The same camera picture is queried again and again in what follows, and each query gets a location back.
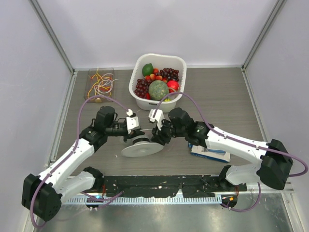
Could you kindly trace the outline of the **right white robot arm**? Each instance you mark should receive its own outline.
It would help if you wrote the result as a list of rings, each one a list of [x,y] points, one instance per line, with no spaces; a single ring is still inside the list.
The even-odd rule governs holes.
[[[152,109],[149,120],[156,123],[152,129],[153,142],[168,144],[171,138],[184,138],[195,146],[222,150],[249,161],[247,165],[225,166],[219,174],[218,185],[224,191],[243,183],[261,182],[266,186],[283,190],[293,161],[279,140],[259,142],[245,139],[203,121],[193,120],[182,108],[175,108],[164,118],[162,110]]]

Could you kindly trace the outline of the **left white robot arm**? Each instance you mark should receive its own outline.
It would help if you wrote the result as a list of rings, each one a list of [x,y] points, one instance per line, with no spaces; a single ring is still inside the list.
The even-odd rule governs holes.
[[[30,211],[31,218],[37,216],[48,222],[70,197],[87,189],[93,193],[102,189],[102,173],[91,168],[81,172],[73,182],[67,181],[67,178],[109,137],[129,139],[142,134],[139,118],[132,110],[127,110],[122,122],[116,121],[117,116],[113,107],[101,107],[90,126],[78,131],[76,141],[64,155],[39,175],[29,174],[24,179],[22,205]]]

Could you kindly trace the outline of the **white perforated cable spool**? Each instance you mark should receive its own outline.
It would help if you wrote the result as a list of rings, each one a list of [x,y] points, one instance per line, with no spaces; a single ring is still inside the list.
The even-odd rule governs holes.
[[[121,155],[124,157],[144,157],[160,152],[164,146],[151,141],[152,130],[144,129],[141,130],[144,135],[139,135],[131,139],[121,139],[121,143],[125,146],[121,151]]]

